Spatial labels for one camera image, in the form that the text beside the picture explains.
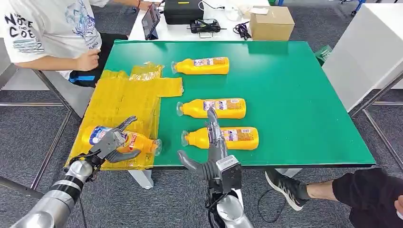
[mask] black pants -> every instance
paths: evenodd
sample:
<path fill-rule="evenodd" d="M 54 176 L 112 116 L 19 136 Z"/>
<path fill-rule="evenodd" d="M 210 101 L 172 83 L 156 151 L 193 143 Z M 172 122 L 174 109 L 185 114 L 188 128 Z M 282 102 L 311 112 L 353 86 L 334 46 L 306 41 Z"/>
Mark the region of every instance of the black pants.
<path fill-rule="evenodd" d="M 356 228 L 403 228 L 394 202 L 403 195 L 403 180 L 380 168 L 358 170 L 333 181 L 333 193 L 352 207 L 350 221 Z"/>
<path fill-rule="evenodd" d="M 96 83 L 101 77 L 106 61 L 111 53 L 113 43 L 116 39 L 127 39 L 126 35 L 100 33 L 102 39 L 101 52 L 98 53 L 98 66 L 90 71 L 72 71 L 69 81 L 78 86 L 95 88 Z"/>

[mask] yellow bottle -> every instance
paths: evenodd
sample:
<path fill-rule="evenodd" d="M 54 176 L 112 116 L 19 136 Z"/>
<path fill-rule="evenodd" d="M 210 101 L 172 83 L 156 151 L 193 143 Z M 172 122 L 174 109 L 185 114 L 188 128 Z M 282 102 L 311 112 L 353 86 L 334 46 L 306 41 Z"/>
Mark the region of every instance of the yellow bottle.
<path fill-rule="evenodd" d="M 254 150 L 259 145 L 258 130 L 254 127 L 222 127 L 221 134 L 229 150 Z M 209 148 L 209 133 L 206 127 L 195 132 L 182 132 L 182 146 L 193 145 Z"/>
<path fill-rule="evenodd" d="M 94 145 L 111 129 L 103 126 L 90 126 L 85 129 L 81 139 L 84 143 Z M 123 131 L 122 136 L 126 141 L 117 149 L 120 153 L 132 152 L 135 149 L 151 151 L 155 156 L 161 153 L 162 141 L 160 139 L 151 140 L 142 134 L 128 131 Z"/>
<path fill-rule="evenodd" d="M 246 114 L 246 102 L 242 98 L 223 98 L 192 100 L 189 103 L 178 102 L 176 112 L 193 118 L 207 118 L 207 110 L 213 107 L 220 119 L 242 119 Z"/>
<path fill-rule="evenodd" d="M 230 60 L 227 57 L 185 59 L 182 62 L 172 62 L 172 71 L 186 75 L 226 75 L 230 70 Z"/>

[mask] yellow plastic bag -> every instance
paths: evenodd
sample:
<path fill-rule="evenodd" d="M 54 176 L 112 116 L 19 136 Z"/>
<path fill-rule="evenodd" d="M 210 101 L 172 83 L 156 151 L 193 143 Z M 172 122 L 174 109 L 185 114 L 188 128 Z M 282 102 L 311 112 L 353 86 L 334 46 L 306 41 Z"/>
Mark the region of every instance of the yellow plastic bag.
<path fill-rule="evenodd" d="M 80 153 L 88 153 L 91 145 L 82 142 L 89 126 L 116 127 L 131 115 L 137 121 L 126 130 L 140 133 L 150 139 L 158 135 L 160 97 L 180 96 L 183 92 L 181 78 L 161 78 L 163 66 L 148 63 L 134 66 L 130 76 L 124 71 L 103 71 L 91 97 L 76 141 L 67 161 Z M 105 162 L 102 170 L 144 170 L 151 168 L 154 155 L 141 151 L 134 159 L 118 163 Z"/>

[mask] white desk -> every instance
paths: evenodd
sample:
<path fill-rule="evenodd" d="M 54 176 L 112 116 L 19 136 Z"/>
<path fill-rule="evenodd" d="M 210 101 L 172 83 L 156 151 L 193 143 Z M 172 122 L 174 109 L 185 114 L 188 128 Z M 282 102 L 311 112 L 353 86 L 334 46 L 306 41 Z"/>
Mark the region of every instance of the white desk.
<path fill-rule="evenodd" d="M 213 7 L 227 6 L 229 2 L 233 5 L 248 4 L 257 6 L 269 6 L 267 0 L 205 0 Z M 137 15 L 136 21 L 133 25 L 132 32 L 130 33 L 129 40 L 144 40 L 144 30 L 141 24 L 141 20 L 145 15 L 145 11 L 140 11 Z M 189 25 L 168 25 L 165 22 L 165 16 L 161 14 L 161 21 L 158 23 L 155 30 L 157 31 L 158 40 L 181 40 L 181 41 L 198 41 L 198 40 L 243 40 L 238 34 L 234 33 L 232 29 L 240 24 L 249 21 L 249 19 L 240 19 L 238 21 L 231 21 L 227 18 L 223 9 L 212 9 L 209 6 L 204 6 L 204 19 L 216 19 L 220 24 L 221 30 L 218 33 L 214 33 L 212 38 L 199 38 L 199 34 L 193 34 L 190 32 Z"/>

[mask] shoe sole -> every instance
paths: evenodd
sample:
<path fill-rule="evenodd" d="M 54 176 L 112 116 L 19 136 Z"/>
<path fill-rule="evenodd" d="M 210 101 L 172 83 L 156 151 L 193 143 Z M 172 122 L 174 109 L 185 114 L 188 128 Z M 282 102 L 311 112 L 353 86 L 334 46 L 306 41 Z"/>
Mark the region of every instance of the shoe sole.
<path fill-rule="evenodd" d="M 292 209 L 296 210 L 296 211 L 300 211 L 302 210 L 302 207 L 298 206 L 289 196 L 286 192 L 284 192 L 281 188 L 277 187 L 273 182 L 271 182 L 269 176 L 267 175 L 267 172 L 265 171 L 265 176 L 266 176 L 266 180 L 269 183 L 269 185 L 276 191 L 280 192 L 281 194 L 284 195 L 284 197 L 287 200 L 287 203 L 292 207 Z"/>

